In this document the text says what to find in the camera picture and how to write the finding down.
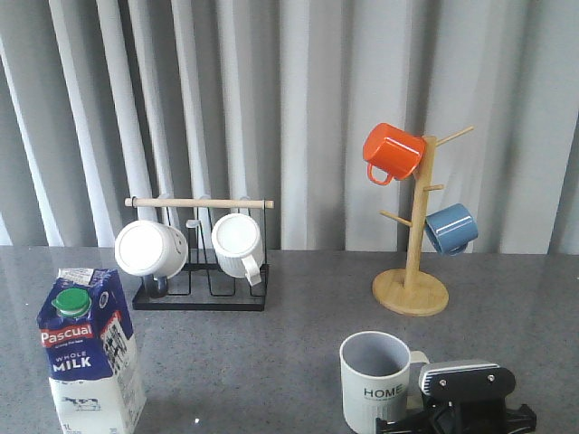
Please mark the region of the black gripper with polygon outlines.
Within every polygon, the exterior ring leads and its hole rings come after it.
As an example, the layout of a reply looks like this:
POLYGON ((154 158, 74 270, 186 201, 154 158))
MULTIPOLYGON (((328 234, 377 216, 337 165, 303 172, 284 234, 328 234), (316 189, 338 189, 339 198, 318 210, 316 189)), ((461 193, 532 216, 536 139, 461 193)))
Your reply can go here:
POLYGON ((424 365, 422 410, 398 421, 375 419, 375 433, 532 433, 536 414, 526 404, 510 409, 515 375, 480 359, 424 365))

